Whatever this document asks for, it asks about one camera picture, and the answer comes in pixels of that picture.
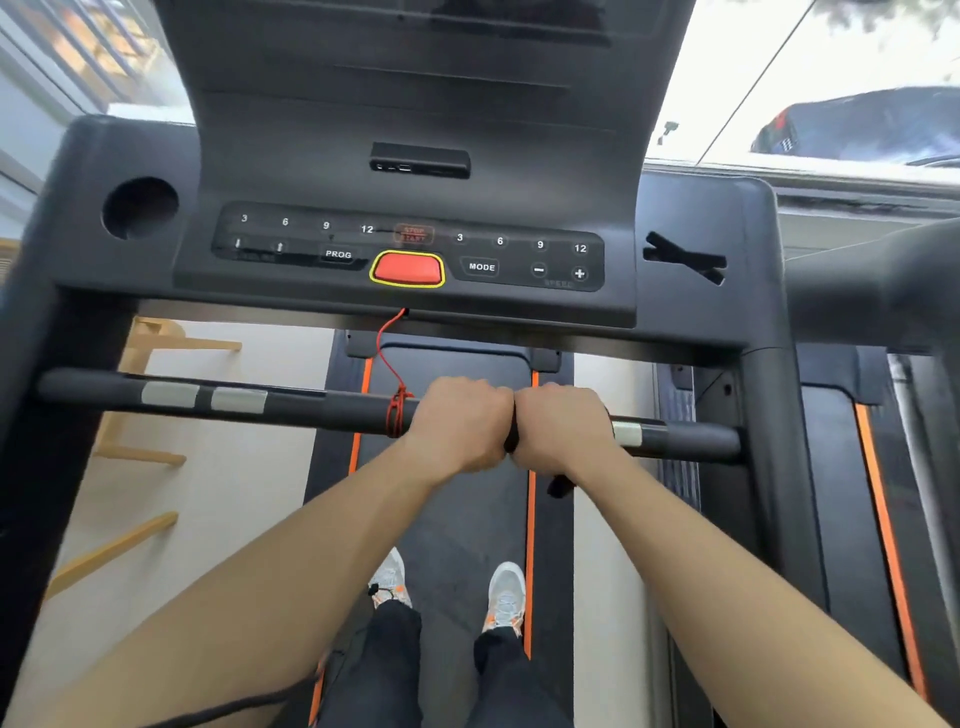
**chair leg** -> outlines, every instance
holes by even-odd
[[[93,451],[96,457],[106,457],[110,460],[139,460],[144,463],[162,463],[179,467],[186,462],[186,455],[177,455],[162,450],[127,448],[123,445],[101,445]]]
[[[137,528],[124,534],[109,544],[101,546],[95,551],[81,556],[68,562],[60,569],[50,580],[47,586],[47,593],[43,600],[46,601],[51,596],[58,595],[64,589],[68,589],[78,581],[91,573],[109,564],[113,559],[127,553],[134,546],[142,544],[151,536],[155,536],[160,531],[164,531],[177,522],[178,514],[176,511],[164,513],[155,519],[150,519],[141,523]]]
[[[135,333],[127,340],[131,349],[226,349],[239,352],[243,343],[219,339],[190,339],[166,334]]]

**tree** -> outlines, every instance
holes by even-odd
[[[876,30],[879,21],[903,13],[920,20],[936,38],[946,20],[960,19],[960,0],[816,0],[813,11],[825,15],[832,25],[858,26],[867,33]]]

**floor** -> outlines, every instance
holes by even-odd
[[[185,323],[187,334],[239,340],[239,353],[155,352],[149,373],[322,389],[332,331]],[[576,383],[614,414],[653,412],[652,367],[577,355]],[[300,506],[313,431],[136,416],[125,444],[187,456],[180,468],[94,458],[59,563],[165,511],[180,520],[47,603],[6,728],[37,711],[200,575]],[[662,628],[626,554],[582,493],[575,496],[574,713],[579,725],[661,726]]]

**hand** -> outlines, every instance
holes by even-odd
[[[516,393],[516,427],[520,443],[515,462],[545,475],[576,473],[590,458],[616,451],[610,415],[592,389],[554,383]]]
[[[485,379],[442,376],[427,389],[402,440],[422,449],[438,477],[497,465],[514,421],[514,392]]]

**sneaker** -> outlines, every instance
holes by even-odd
[[[510,561],[505,561],[493,572],[487,591],[490,607],[483,631],[497,627],[513,627],[520,636],[523,614],[527,608],[527,581],[523,570]]]
[[[383,560],[370,580],[369,594],[373,597],[373,608],[376,609],[385,601],[396,599],[413,609],[414,605],[410,601],[405,582],[406,571],[403,568],[403,559],[394,547],[390,549],[387,558]]]

